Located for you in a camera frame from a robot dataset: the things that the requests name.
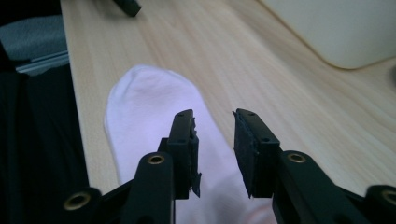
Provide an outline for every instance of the table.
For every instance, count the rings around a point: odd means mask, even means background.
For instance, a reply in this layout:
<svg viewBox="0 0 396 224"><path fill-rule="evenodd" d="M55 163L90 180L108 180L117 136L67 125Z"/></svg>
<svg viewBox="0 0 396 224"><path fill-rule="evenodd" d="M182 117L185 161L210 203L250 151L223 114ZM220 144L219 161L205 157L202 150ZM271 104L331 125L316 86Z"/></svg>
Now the table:
<svg viewBox="0 0 396 224"><path fill-rule="evenodd" d="M370 185L396 186L396 59L332 67L254 0L139 3L129 18L111 0L62 1L93 187L119 185L103 117L110 89L138 63L191 80L231 148L231 112L245 108L335 184L359 195Z"/></svg>

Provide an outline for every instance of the gray fabric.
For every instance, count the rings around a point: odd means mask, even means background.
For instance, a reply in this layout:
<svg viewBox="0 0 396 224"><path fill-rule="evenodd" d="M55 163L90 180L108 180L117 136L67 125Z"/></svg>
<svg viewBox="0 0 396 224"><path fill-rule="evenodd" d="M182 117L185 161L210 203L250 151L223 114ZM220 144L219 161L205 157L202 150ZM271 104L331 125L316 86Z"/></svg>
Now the gray fabric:
<svg viewBox="0 0 396 224"><path fill-rule="evenodd" d="M30 18L2 26L0 40L12 61L39 58L67 50L61 15Z"/></svg>

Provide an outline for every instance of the wood grain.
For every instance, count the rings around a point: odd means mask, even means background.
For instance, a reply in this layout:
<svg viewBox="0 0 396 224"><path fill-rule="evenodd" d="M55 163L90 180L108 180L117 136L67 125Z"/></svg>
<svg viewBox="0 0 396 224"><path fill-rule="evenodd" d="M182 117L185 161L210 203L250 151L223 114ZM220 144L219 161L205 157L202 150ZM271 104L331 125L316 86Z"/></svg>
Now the wood grain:
<svg viewBox="0 0 396 224"><path fill-rule="evenodd" d="M396 186L396 60L359 70L323 62L254 0L141 0L128 18L105 0L63 0L90 183L118 185L103 117L112 86L139 63L174 70L204 96L230 147L236 108L256 112L284 150L309 154L363 195Z"/></svg>

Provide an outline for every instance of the white cloth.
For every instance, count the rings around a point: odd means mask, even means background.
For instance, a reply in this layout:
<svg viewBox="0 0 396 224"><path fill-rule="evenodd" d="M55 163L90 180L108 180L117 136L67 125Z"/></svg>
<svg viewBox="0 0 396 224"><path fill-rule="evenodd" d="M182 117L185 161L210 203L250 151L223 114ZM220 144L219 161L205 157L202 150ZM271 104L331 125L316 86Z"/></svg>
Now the white cloth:
<svg viewBox="0 0 396 224"><path fill-rule="evenodd" d="M195 86L158 67L133 67L108 97L105 127L121 184L134 178L139 160L157 151L175 114L186 109L195 117L198 171L203 175L201 198L177 201L177 223L276 223L271 200L248 198L236 157Z"/></svg>

